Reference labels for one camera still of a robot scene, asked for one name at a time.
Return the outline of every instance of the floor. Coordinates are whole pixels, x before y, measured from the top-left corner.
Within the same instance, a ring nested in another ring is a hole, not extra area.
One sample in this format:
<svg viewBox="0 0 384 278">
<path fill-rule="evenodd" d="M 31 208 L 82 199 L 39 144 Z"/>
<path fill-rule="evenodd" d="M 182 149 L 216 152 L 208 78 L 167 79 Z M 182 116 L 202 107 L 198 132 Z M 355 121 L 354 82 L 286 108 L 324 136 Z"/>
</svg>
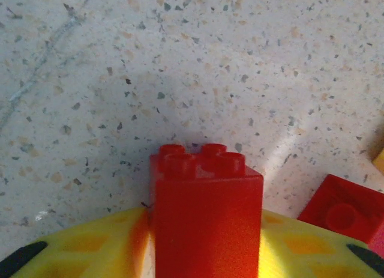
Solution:
<svg viewBox="0 0 384 278">
<path fill-rule="evenodd" d="M 148 156 L 218 142 L 296 217 L 383 191 L 384 0 L 0 0 L 0 259 L 148 201 Z"/>
</svg>

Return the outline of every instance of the red lego brick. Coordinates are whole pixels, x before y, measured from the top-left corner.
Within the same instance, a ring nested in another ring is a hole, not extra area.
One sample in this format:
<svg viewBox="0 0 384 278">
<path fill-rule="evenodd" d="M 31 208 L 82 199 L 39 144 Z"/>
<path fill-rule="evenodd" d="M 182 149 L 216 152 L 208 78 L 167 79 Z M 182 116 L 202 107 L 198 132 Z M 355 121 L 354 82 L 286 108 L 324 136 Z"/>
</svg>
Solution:
<svg viewBox="0 0 384 278">
<path fill-rule="evenodd" d="M 384 257 L 384 194 L 328 175 L 298 217 L 368 244 Z"/>
<path fill-rule="evenodd" d="M 226 146 L 150 158 L 156 278 L 256 278 L 263 176 Z"/>
</svg>

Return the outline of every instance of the lego brick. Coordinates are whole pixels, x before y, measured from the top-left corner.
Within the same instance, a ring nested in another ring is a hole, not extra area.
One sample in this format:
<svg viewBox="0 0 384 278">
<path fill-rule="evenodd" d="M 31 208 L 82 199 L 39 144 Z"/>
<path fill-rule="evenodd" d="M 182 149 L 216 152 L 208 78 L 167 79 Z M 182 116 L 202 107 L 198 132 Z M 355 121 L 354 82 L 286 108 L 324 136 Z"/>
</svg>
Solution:
<svg viewBox="0 0 384 278">
<path fill-rule="evenodd" d="M 373 160 L 373 165 L 384 175 L 384 149 L 376 159 Z"/>
<path fill-rule="evenodd" d="M 362 241 L 263 210 L 259 278 L 378 278 L 384 260 Z"/>
<path fill-rule="evenodd" d="M 298 220 L 368 244 L 384 257 L 384 194 L 328 175 Z"/>
<path fill-rule="evenodd" d="M 152 278 L 148 269 L 142 271 L 148 226 L 148 212 L 139 208 L 64 229 L 0 262 L 0 277 Z"/>
<path fill-rule="evenodd" d="M 256 278 L 263 177 L 220 144 L 151 156 L 156 278 Z"/>
</svg>

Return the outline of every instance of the yellow object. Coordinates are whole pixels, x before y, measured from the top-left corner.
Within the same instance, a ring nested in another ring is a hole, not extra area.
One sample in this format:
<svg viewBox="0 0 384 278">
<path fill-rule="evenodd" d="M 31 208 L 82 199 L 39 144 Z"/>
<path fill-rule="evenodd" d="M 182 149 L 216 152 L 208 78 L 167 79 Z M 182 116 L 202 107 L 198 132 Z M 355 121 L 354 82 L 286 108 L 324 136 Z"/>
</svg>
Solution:
<svg viewBox="0 0 384 278">
<path fill-rule="evenodd" d="M 48 246 L 12 278 L 137 278 L 149 241 L 145 209 L 41 237 Z"/>
<path fill-rule="evenodd" d="M 381 277 L 348 248 L 363 242 L 263 210 L 259 278 Z"/>
<path fill-rule="evenodd" d="M 373 160 L 373 165 L 384 175 L 384 149 L 383 151 Z"/>
</svg>

